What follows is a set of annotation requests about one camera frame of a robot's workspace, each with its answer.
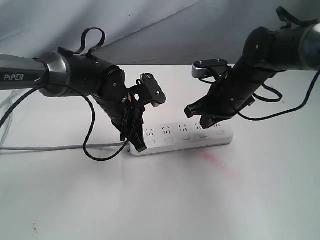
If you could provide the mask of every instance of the black strap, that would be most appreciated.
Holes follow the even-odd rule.
[[[308,27],[310,25],[318,23],[318,19],[313,19],[309,21],[300,21],[299,19],[291,15],[282,6],[277,7],[276,13],[278,14],[280,21],[286,23],[286,26],[281,27],[281,29],[291,28],[292,24],[295,24],[300,27]]]
[[[81,46],[80,46],[79,50],[75,51],[73,54],[78,55],[78,54],[81,54],[85,50],[87,34],[88,34],[88,32],[90,32],[93,29],[99,30],[102,33],[102,37],[101,37],[101,39],[100,39],[100,41],[99,41],[99,43],[97,45],[95,45],[95,46],[93,46],[92,48],[89,49],[89,51],[86,54],[86,56],[91,56],[91,53],[94,50],[97,50],[97,49],[99,49],[99,48],[101,48],[103,46],[103,44],[105,43],[105,40],[106,40],[105,32],[102,29],[98,28],[98,27],[90,27],[90,28],[87,28],[86,30],[84,30],[84,32],[82,33]]]
[[[265,97],[262,97],[262,96],[259,96],[257,94],[253,94],[253,96],[256,98],[256,99],[259,99],[260,101],[263,101],[263,102],[266,102],[266,103],[278,103],[281,101],[281,99],[284,97],[281,92],[279,92],[278,90],[275,90],[274,88],[272,87],[269,87],[265,84],[262,84],[262,87],[265,89],[265,90],[268,90],[272,93],[274,93],[275,95],[278,96],[277,99],[269,99],[269,98],[265,98]]]

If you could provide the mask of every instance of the white table surface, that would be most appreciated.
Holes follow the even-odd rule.
[[[149,72],[167,96],[164,105],[146,108],[149,125],[185,121],[186,105],[209,89],[190,66],[122,68],[127,87]],[[278,74],[268,84],[283,93],[282,102],[258,101],[243,113],[262,117],[298,106],[314,74]],[[9,93],[0,92],[0,100]],[[144,157],[124,152],[108,162],[81,149],[2,154],[0,239],[320,239],[319,103],[318,83],[299,112],[261,122],[234,117],[233,142],[225,146]],[[89,143],[118,142],[119,132],[95,106]],[[82,144],[90,120],[81,97],[35,93],[14,111],[5,145]]]

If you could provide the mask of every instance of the white power strip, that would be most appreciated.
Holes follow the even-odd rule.
[[[233,131],[227,122],[220,122],[209,129],[202,129],[198,121],[190,120],[143,126],[143,132],[147,150],[137,152],[130,143],[130,152],[134,156],[226,145],[233,139]]]

